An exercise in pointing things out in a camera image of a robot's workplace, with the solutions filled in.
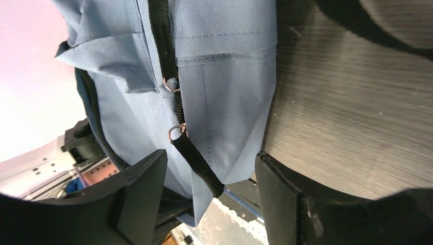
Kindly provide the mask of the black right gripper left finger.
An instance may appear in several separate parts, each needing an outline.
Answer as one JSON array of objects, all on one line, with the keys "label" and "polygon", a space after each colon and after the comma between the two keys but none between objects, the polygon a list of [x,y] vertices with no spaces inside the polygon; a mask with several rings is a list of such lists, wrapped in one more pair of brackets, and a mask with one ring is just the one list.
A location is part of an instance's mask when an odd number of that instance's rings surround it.
[{"label": "black right gripper left finger", "polygon": [[1,195],[1,244],[151,244],[166,165],[157,150],[63,199]]}]

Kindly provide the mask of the blue backpack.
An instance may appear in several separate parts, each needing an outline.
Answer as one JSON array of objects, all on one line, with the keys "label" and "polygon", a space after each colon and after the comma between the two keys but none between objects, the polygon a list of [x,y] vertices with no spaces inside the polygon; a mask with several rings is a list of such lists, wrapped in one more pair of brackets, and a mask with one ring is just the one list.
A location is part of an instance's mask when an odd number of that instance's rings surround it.
[{"label": "blue backpack", "polygon": [[164,185],[213,195],[181,127],[225,185],[263,148],[376,199],[432,188],[432,1],[55,1],[98,143],[120,169],[157,149]]}]

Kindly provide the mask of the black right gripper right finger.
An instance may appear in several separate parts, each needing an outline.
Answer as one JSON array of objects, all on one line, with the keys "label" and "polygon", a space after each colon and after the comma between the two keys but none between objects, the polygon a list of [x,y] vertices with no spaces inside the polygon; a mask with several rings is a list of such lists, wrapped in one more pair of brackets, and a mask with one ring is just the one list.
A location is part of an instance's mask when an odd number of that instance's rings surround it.
[{"label": "black right gripper right finger", "polygon": [[432,244],[432,189],[350,195],[259,152],[255,173],[269,244]]}]

